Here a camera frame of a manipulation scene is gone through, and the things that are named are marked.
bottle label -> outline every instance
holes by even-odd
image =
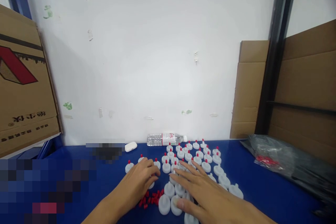
[[[163,133],[162,134],[162,145],[175,145],[175,134],[174,133]]]

white bottle cap with red tip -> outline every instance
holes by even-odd
[[[198,219],[196,219],[196,217],[188,213],[184,213],[184,224],[199,224],[199,222]]]
[[[199,157],[200,154],[196,152],[196,157],[194,157],[194,161],[198,164],[198,165],[202,165],[202,159]]]
[[[159,211],[162,215],[167,215],[170,211],[170,199],[165,194],[163,194],[159,199]]]
[[[209,149],[209,145],[207,145],[204,149],[203,149],[203,153],[207,154],[207,153],[211,153],[211,150]]]
[[[170,164],[166,160],[166,162],[162,165],[162,171],[164,173],[169,173],[170,172]]]
[[[164,193],[165,195],[168,196],[169,199],[171,199],[174,195],[175,195],[175,188],[172,185],[172,183],[168,182],[165,186],[164,186]]]
[[[178,145],[176,145],[175,147],[175,151],[178,152],[180,150],[181,147],[181,143],[178,143]]]
[[[179,159],[176,157],[176,154],[174,154],[174,157],[171,159],[171,164],[173,165],[174,163],[179,163]]]
[[[212,161],[218,165],[222,163],[222,159],[219,157],[218,152],[216,153],[216,155],[212,156]]]
[[[188,153],[188,148],[187,145],[184,146],[184,148],[182,149],[182,151],[184,152],[184,154],[186,155]]]
[[[139,158],[139,160],[138,160],[138,163],[139,163],[142,159],[144,159],[144,157],[143,157],[142,154],[141,154],[141,155],[140,155],[140,158]]]
[[[199,150],[196,151],[196,155],[197,155],[197,154],[198,154],[198,156],[199,156],[200,159],[203,159],[204,154],[203,154],[203,152],[201,151],[201,148],[199,148]]]
[[[237,196],[238,198],[244,199],[243,192],[238,188],[238,184],[230,185],[229,186],[229,192],[232,193],[234,196]]]
[[[210,173],[210,175],[208,175],[208,176],[209,176],[209,178],[211,178],[213,181],[215,181],[217,183],[217,181],[216,181],[215,177],[212,175],[212,173]]]
[[[207,145],[204,143],[204,139],[203,138],[202,138],[202,143],[200,144],[200,146],[203,149],[207,147]]]
[[[182,213],[182,210],[180,208],[177,208],[176,206],[176,202],[180,199],[180,197],[178,195],[175,195],[171,201],[170,201],[170,209],[171,212],[176,215],[176,216],[180,216]]]
[[[184,152],[182,151],[182,147],[181,146],[179,146],[180,148],[179,148],[179,150],[177,151],[177,157],[179,158],[179,159],[182,159],[182,158],[184,158]]]
[[[172,183],[173,184],[173,186],[174,185],[176,185],[176,181],[175,180],[173,180],[170,176],[169,176],[169,181],[170,181],[170,183]]]
[[[192,155],[190,154],[190,150],[188,150],[188,153],[184,155],[184,158],[189,162],[192,158]]]
[[[218,164],[213,167],[213,172],[219,177],[220,175],[224,174],[224,170],[222,169],[221,165]]]
[[[188,162],[188,165],[191,165],[192,167],[194,167],[196,169],[196,166],[193,165],[193,163],[191,162],[192,160],[194,160],[194,158],[192,157],[191,160]]]
[[[164,164],[164,163],[166,162],[166,160],[169,161],[169,157],[167,156],[167,153],[165,152],[165,153],[164,153],[164,156],[162,156],[162,158],[161,158],[161,162],[162,162],[162,164]]]
[[[177,165],[177,162],[175,161],[175,163],[171,166],[170,171],[173,172],[174,169],[179,169],[179,166]]]
[[[192,150],[193,149],[193,146],[192,146],[192,144],[190,143],[190,141],[187,143],[187,148],[188,148],[188,150]]]
[[[212,163],[212,157],[210,156],[210,151],[204,155],[204,159],[208,160],[208,163]]]
[[[221,152],[218,150],[218,146],[216,147],[216,149],[212,150],[212,154],[213,155],[217,155],[217,153],[218,153],[218,156],[220,157],[221,156]]]
[[[174,157],[173,149],[171,149],[170,152],[168,152],[167,156],[169,157],[170,160]]]
[[[155,158],[154,165],[156,165],[159,168],[159,170],[161,169],[161,163],[158,161],[157,158]]]
[[[128,173],[133,166],[134,164],[129,160],[128,164],[125,166],[125,172]]]
[[[178,164],[178,167],[180,168],[180,170],[186,170],[186,168],[181,165],[181,163]]]
[[[185,188],[183,186],[181,186],[180,184],[177,183],[175,185],[175,193],[176,193],[176,195],[182,197],[183,194],[185,193],[185,191],[186,191]]]
[[[192,144],[192,147],[194,149],[199,149],[200,148],[200,145],[198,144],[197,140],[195,140],[195,142]]]
[[[169,143],[169,145],[167,145],[167,152],[170,152],[170,150],[172,150],[173,151],[173,147],[170,145],[170,143]]]
[[[205,162],[202,162],[202,168],[205,172],[211,172],[211,166],[206,159]]]
[[[229,186],[231,185],[231,182],[229,178],[226,176],[226,173],[218,176],[218,182],[223,186],[225,186],[226,188],[229,188]]]

left hand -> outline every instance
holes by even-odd
[[[146,157],[134,165],[117,187],[110,192],[83,221],[84,223],[116,223],[146,194],[159,178],[160,170]]]

blue metal frame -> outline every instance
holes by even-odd
[[[32,19],[32,17],[31,17],[32,15],[31,15],[30,9],[29,9],[28,0],[8,0],[8,1],[9,1],[10,7],[11,7],[12,10],[20,13],[21,15],[23,15],[23,16],[29,18],[29,19]],[[54,148],[55,150],[57,150],[57,149],[59,149],[63,146],[62,139],[61,139],[60,135],[51,139],[51,140],[46,141],[43,144],[43,147],[42,147],[40,153],[38,154],[37,159],[43,159],[46,156],[48,156],[52,146],[55,147]]]

black metal pole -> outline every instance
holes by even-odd
[[[270,126],[273,107],[267,101],[274,101],[275,98],[292,4],[293,0],[274,0],[271,29],[269,32],[270,45],[268,47],[257,123],[255,126],[256,134],[267,134]]]
[[[306,106],[298,106],[294,104],[288,104],[288,103],[279,103],[275,101],[267,101],[267,104],[271,106],[279,106],[279,107],[287,107],[290,109],[297,109],[297,110],[303,110],[303,111],[308,111],[308,112],[313,112],[313,113],[318,113],[318,114],[326,114],[329,116],[336,116],[336,111],[334,110],[325,110],[321,108],[313,108],[313,107],[306,107]]]

